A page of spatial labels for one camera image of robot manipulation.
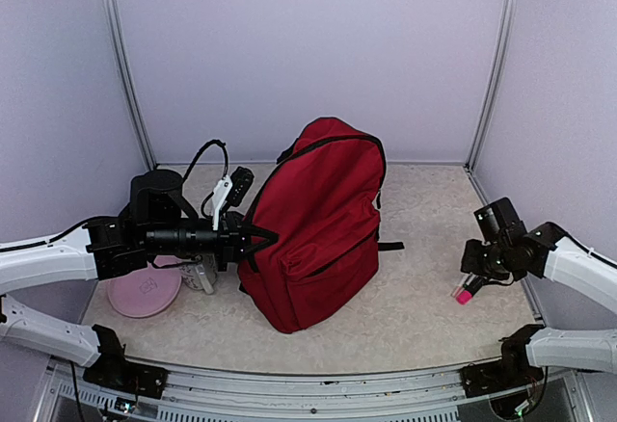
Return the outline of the pink highlighter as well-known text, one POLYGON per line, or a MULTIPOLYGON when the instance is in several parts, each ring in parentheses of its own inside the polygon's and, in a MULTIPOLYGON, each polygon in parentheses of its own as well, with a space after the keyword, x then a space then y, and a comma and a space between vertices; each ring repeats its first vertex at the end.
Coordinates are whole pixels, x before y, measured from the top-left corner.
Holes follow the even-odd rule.
POLYGON ((484 285, 484 278, 469 274, 457 285, 452 293, 454 300, 461 305, 467 304, 484 285))

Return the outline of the red backpack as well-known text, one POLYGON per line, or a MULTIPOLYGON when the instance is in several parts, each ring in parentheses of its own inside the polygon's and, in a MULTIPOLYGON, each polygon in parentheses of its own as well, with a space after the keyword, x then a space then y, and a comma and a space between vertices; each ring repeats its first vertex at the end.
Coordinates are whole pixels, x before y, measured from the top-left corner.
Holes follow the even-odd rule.
POLYGON ((271 326, 306 330, 339 311, 373 278, 382 251, 381 141, 334 117, 309 123, 277 159, 245 220, 279 234, 239 271, 241 287, 271 326))

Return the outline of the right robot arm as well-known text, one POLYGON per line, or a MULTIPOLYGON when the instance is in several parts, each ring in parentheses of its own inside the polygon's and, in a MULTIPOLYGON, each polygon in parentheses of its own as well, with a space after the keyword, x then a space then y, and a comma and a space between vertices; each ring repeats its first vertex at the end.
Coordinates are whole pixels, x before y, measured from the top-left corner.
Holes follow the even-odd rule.
MULTIPOLYGON (((511 200, 501 198, 473 216, 483 238, 466 242, 461 272, 467 277, 455 299, 468 303, 483 287, 507 287, 528 275, 563 284, 616 311, 616 262, 585 247, 558 224, 527 230, 511 200)), ((493 377, 504 387, 545 367, 614 374, 615 330, 557 330, 525 326, 502 340, 493 377)))

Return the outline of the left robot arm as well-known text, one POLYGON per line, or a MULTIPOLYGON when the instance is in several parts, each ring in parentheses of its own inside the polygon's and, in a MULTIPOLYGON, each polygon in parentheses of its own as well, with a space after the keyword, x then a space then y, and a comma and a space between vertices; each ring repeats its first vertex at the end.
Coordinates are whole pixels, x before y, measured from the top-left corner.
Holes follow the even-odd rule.
POLYGON ((239 168, 217 183, 210 216, 199 216, 184 197, 184 181, 176 171, 149 171, 132 179, 129 202, 117 217, 92 217, 38 241, 3 246, 2 339, 84 368, 95 366, 113 387, 128 386, 135 368, 113 330, 60 320, 25 306, 11 293, 67 280, 124 277, 153 265, 160 255, 211 253, 224 265, 277 243, 277 233, 234 210, 252 185, 249 170, 239 168))

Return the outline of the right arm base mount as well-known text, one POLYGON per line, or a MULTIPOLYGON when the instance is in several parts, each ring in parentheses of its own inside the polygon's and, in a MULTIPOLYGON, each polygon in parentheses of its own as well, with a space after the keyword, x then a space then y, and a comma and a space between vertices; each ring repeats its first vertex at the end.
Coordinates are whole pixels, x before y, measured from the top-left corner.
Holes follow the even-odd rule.
POLYGON ((473 398, 541 381, 545 371, 529 366, 523 370, 510 368, 495 360, 465 366, 459 374, 466 397, 473 398))

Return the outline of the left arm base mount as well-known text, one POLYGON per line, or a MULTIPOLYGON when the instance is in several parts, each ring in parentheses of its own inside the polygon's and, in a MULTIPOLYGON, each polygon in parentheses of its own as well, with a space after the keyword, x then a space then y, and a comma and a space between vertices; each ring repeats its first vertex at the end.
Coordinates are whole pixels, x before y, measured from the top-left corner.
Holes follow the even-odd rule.
POLYGON ((168 371, 162 367, 132 361, 98 360, 85 369, 83 380, 119 392, 159 400, 168 376, 168 371))

